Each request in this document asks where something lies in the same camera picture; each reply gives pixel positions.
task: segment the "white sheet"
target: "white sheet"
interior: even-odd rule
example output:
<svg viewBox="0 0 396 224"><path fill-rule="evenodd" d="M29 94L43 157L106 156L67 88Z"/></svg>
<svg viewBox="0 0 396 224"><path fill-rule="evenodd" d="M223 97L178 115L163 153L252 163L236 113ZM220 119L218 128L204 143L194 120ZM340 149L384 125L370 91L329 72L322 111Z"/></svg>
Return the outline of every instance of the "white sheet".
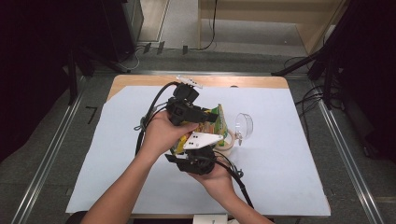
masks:
<svg viewBox="0 0 396 224"><path fill-rule="evenodd" d="M88 210L134 158L138 132L134 127L147 113L161 87L129 86L109 100L102 111L92 145L78 176L66 213ZM230 159L245 175L255 209L267 216L329 216L324 195L290 91L264 88L198 90L195 105L223 105L229 127L238 113L253 118L254 131ZM172 96L163 93L158 103ZM235 191L243 198L234 183ZM205 189L174 163L161 156L138 198L136 214L224 214Z"/></svg>

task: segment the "wire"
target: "wire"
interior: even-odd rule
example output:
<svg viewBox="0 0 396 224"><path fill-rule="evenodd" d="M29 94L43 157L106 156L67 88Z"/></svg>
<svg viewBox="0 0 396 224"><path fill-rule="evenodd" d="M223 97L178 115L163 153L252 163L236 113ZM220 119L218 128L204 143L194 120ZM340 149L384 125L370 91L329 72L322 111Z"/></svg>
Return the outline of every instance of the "wire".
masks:
<svg viewBox="0 0 396 224"><path fill-rule="evenodd" d="M285 62L283 62L283 67L286 68L286 63L288 63L289 61L293 60L293 59L304 59L306 57L292 57L287 59ZM310 68L308 67L308 63L305 64L306 68L309 70Z"/></svg>
<svg viewBox="0 0 396 224"><path fill-rule="evenodd" d="M213 159L210 159L210 158L207 158L207 157L193 157L192 159L195 159L195 160L204 160L204 161L213 161L213 162L215 162L216 164L218 164L218 165L220 165L221 167L223 167L224 169L226 169L227 172L233 177L233 179L234 179L234 180L236 181L236 183L239 185L239 188L241 189L242 194L244 195L245 200L247 201L247 204L248 204L250 207L254 208L254 207L253 207L253 203L251 202L250 198L248 197L248 191L247 191L247 189L246 189L244 183L241 181L241 178L238 176L238 174L236 174L235 172L233 172L233 170L232 170L230 167L224 165L224 164L223 164L222 162L220 162L220 161L213 160Z"/></svg>
<svg viewBox="0 0 396 224"><path fill-rule="evenodd" d="M217 8L218 8L218 0L215 0L215 11L213 12L213 26L212 26L212 29L211 29L212 30L212 40L210 41L210 43L206 47L204 47L202 49L197 49L197 50L206 50L206 49L208 49L212 45L213 41L215 40L215 36L216 36L215 25L216 25L216 11L217 11Z"/></svg>
<svg viewBox="0 0 396 224"><path fill-rule="evenodd" d="M307 100L307 98L312 97L312 96L308 96L308 94L311 91L314 91L318 88L322 88L323 86L316 86L314 88L312 88L311 90L309 90L304 96L303 96L303 100L301 101L301 105L302 105L302 111L303 111L303 122L304 122L304 126L305 126L305 136L306 136L306 141L308 143L308 146L311 147L311 139L310 139L310 135L309 135L309 127L308 127L308 122L306 121L306 116L305 116L305 112L304 112L304 102Z"/></svg>
<svg viewBox="0 0 396 224"><path fill-rule="evenodd" d="M160 98L161 94L163 94L163 92L166 90L166 88L172 86L172 85L179 85L178 82L169 82L168 84L164 85L160 91L157 93L157 95L155 96L154 100L151 103L151 106L148 109L148 113L146 114L145 117L142 118L141 123L140 123L140 133L137 137L137 141L136 141L136 149L134 151L134 154L137 155L137 152L139 152L140 147L142 146L142 141L143 141L143 136L145 134L146 128L148 126L148 121L151 118L151 111L154 108L155 104L157 103L158 99Z"/></svg>
<svg viewBox="0 0 396 224"><path fill-rule="evenodd" d="M128 70L134 70L134 69L136 69L136 68L139 66L139 64L140 64L139 57L137 57L137 52L140 51L140 50L142 50L142 49L138 49L137 51L134 52L134 56L135 56L136 59L137 59L137 64L136 64L134 67L126 67L126 66L122 65L121 63L118 63L118 65L121 66L121 67L123 67L124 69L126 69L127 72L128 72Z"/></svg>
<svg viewBox="0 0 396 224"><path fill-rule="evenodd" d="M232 167L232 170L236 173L235 166L224 154L217 152L217 151L214 151L214 152L220 154L220 156L230 164L230 167Z"/></svg>
<svg viewBox="0 0 396 224"><path fill-rule="evenodd" d="M151 123L152 119L158 114L160 113L162 110L164 110L166 108L166 106L161 107L160 109L158 109L157 111L155 111L154 114L152 114L151 118L148 120L148 124L146 126L149 126L149 124Z"/></svg>

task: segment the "black cable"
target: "black cable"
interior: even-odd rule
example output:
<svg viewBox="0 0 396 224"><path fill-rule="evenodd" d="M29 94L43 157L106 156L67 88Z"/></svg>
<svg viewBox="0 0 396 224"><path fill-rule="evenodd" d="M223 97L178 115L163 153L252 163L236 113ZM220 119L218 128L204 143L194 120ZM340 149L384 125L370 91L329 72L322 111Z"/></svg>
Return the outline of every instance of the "black cable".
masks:
<svg viewBox="0 0 396 224"><path fill-rule="evenodd" d="M304 112L304 101L305 101L305 98L308 96L308 94L309 94L311 91L314 91L315 89L322 88L322 87L323 87L323 86L316 86L316 87L312 88L311 90L309 90L309 91L303 96L303 100L301 101L301 104L302 104L301 107L302 107L303 112ZM303 121L304 121L304 126L305 126L306 141L307 141L307 143L308 143L308 146L311 147L311 139L310 139L310 135L309 135L308 122L306 121L305 113L303 113Z"/></svg>
<svg viewBox="0 0 396 224"><path fill-rule="evenodd" d="M224 169L226 169L227 172L233 177L233 179L234 179L234 180L236 181L236 183L239 185L239 188L241 189L242 194L244 195L245 200L247 201L247 204L248 204L250 207L254 208L254 207L253 207L253 203L251 202L250 198L248 197L248 192L247 192L247 190L246 190L246 187L245 187L244 183L241 181L241 178L239 178L238 174L236 174L234 171L232 171L232 170L230 169L230 167L224 165L224 164L223 164L222 162L220 162L220 161L213 160L213 159L210 159L210 158L207 158L207 157L193 157L192 159L196 159L196 160L205 160L205 161L213 161L213 162L215 162L216 164L218 164L218 165L220 165L221 167L223 167Z"/></svg>
<svg viewBox="0 0 396 224"><path fill-rule="evenodd" d="M158 101L158 99L160 98L161 94L163 94L163 92L166 90L166 88L168 88L168 87L170 87L170 86L172 86L172 85L176 85L176 86L177 86L177 85L179 85L179 83L173 81L173 82L169 82L168 84L164 85L164 86L160 89L160 91L157 93L157 95L155 96L154 100L152 101L151 106L150 106L149 109L148 109L148 113L146 114L145 117L142 118L141 123L140 123L140 128L141 128L141 129L140 129L140 133L139 133L139 135L138 135L138 137L137 137L136 149L135 149L135 151L134 151L134 154L135 154L135 155L137 155L137 153L138 153L139 150L140 150L140 147L142 146L143 136L145 135L145 131L146 131L146 128L147 128L147 126L148 126L148 121L149 121L150 118L151 118L151 111L152 111L152 108L154 108L155 104L157 103L157 101Z"/></svg>
<svg viewBox="0 0 396 224"><path fill-rule="evenodd" d="M164 110L166 108L166 106L161 107L160 109L158 109L157 111L155 111L154 114L152 114L151 118L148 120L148 124L147 126L149 126L149 124L151 123L152 119L158 114L160 113L162 110Z"/></svg>
<svg viewBox="0 0 396 224"><path fill-rule="evenodd" d="M318 97L318 96L320 96L320 95L323 95L323 93L316 93L316 94L310 95L310 96L306 97L304 100L295 102L294 105L299 105L299 104L302 103L303 101L313 100L313 99L315 99L315 97Z"/></svg>
<svg viewBox="0 0 396 224"><path fill-rule="evenodd" d="M232 163L230 160L228 160L228 158L227 158L226 156L224 156L224 154L222 154L222 153L220 153L220 152L218 152L218 151L214 151L214 152L220 154L220 156L221 156L223 159L225 159L225 160L230 164L230 167L232 167L232 170L233 170L234 172L236 172L236 170L234 169L233 163Z"/></svg>
<svg viewBox="0 0 396 224"><path fill-rule="evenodd" d="M210 43L206 47L204 47L202 49L197 49L197 50L206 50L206 49L208 49L212 45L213 41L215 40L215 35L216 35L215 24L216 24L216 11L217 11L217 8L218 8L218 0L215 0L215 11L213 12L212 40L210 41Z"/></svg>
<svg viewBox="0 0 396 224"><path fill-rule="evenodd" d="M322 100L322 97L318 97L317 99L315 99L315 101L313 103L311 103L311 105L309 105L300 115L299 117L302 117L304 114L306 114L307 112L309 112L310 110L312 110L313 108L315 108L315 106Z"/></svg>
<svg viewBox="0 0 396 224"><path fill-rule="evenodd" d="M305 58L305 57L292 57L292 58L289 58L285 62L283 62L283 68L286 69L286 63L288 63L289 61L291 61L293 59L303 59L303 58Z"/></svg>

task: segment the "hand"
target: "hand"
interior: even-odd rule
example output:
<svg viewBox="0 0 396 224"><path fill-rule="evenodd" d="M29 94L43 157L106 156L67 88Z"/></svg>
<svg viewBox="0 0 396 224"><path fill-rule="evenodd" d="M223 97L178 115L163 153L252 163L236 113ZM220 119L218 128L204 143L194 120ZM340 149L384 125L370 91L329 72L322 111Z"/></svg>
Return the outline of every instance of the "hand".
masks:
<svg viewBox="0 0 396 224"><path fill-rule="evenodd" d="M169 114L162 111L155 115L146 129L140 151L149 151L152 156L160 157L169 150L184 134L198 127L197 123L175 126L169 121Z"/></svg>
<svg viewBox="0 0 396 224"><path fill-rule="evenodd" d="M222 159L218 159L218 161L226 164ZM200 182L205 187L209 195L219 203L235 195L231 175L226 169L224 169L224 167L221 167L218 164L215 164L212 172L207 175L189 175Z"/></svg>

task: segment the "finger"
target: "finger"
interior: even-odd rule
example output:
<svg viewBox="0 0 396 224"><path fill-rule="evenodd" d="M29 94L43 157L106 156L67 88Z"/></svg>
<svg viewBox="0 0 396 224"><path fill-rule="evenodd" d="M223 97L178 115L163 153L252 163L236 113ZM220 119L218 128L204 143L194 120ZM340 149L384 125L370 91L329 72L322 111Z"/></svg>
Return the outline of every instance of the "finger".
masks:
<svg viewBox="0 0 396 224"><path fill-rule="evenodd" d="M189 133L194 131L196 128L198 128L198 123L187 123L187 124L183 124L182 126L180 126L180 131L182 132L182 134L184 133Z"/></svg>

